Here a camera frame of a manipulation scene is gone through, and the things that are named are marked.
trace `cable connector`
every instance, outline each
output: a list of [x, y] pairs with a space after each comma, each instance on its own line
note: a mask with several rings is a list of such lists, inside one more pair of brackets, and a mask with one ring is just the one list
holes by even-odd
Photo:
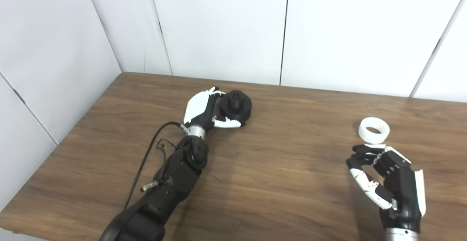
[[143, 193], [153, 187], [157, 187], [159, 185], [159, 182], [158, 181], [153, 181], [152, 183], [150, 184], [147, 184], [147, 185], [144, 185], [143, 187], [140, 188], [140, 191]]
[[183, 124], [180, 124], [179, 126], [180, 129], [182, 129], [183, 131], [185, 131], [185, 133], [189, 133], [190, 132], [190, 129], [188, 129], [185, 125]]

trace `silver cylinder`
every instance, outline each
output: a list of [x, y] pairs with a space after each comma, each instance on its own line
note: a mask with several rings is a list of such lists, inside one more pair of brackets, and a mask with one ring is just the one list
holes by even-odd
[[418, 234], [402, 228], [387, 228], [386, 241], [417, 241]]
[[190, 131], [188, 132], [188, 135], [193, 135], [193, 136], [198, 136], [202, 139], [206, 136], [206, 131], [203, 129], [201, 126], [193, 125], [190, 126]]

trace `white plastic ring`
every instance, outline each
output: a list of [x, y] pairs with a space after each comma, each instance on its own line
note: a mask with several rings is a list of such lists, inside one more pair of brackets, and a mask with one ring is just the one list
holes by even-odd
[[[377, 129], [380, 133], [374, 133], [369, 131], [367, 128]], [[368, 117], [364, 118], [360, 123], [360, 128], [358, 129], [358, 135], [371, 144], [382, 143], [387, 136], [389, 135], [389, 125], [380, 118]]]

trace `robotic arm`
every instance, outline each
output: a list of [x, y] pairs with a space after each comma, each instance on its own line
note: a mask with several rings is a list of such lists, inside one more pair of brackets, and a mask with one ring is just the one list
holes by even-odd
[[[226, 116], [216, 116], [216, 100], [223, 96], [221, 113]], [[250, 98], [238, 90], [225, 94], [214, 87], [193, 96], [187, 104], [184, 124], [177, 124], [187, 135], [154, 175], [153, 183], [142, 187], [145, 195], [120, 212], [99, 240], [161, 241], [165, 223], [177, 205], [188, 197], [206, 167], [209, 153], [204, 141], [206, 133], [214, 127], [244, 126], [250, 112]]]
[[[350, 173], [365, 194], [380, 207], [387, 241], [417, 241], [420, 221], [427, 211], [423, 171], [412, 171], [407, 158], [384, 144], [353, 146], [347, 159]], [[384, 186], [365, 173], [371, 165], [384, 178]]]

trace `wood grain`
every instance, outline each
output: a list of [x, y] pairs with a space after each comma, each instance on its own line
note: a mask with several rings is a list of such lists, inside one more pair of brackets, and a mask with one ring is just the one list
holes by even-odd
[[[244, 91], [252, 116], [243, 128], [209, 132], [209, 164], [165, 240], [384, 240], [376, 205], [345, 165], [367, 116], [384, 119], [387, 144], [425, 171], [420, 239], [466, 240], [467, 104], [138, 73], [114, 81], [0, 214], [0, 226], [52, 241], [97, 240], [155, 130], [181, 121], [187, 101], [212, 86]], [[161, 159], [150, 155], [139, 185]]]

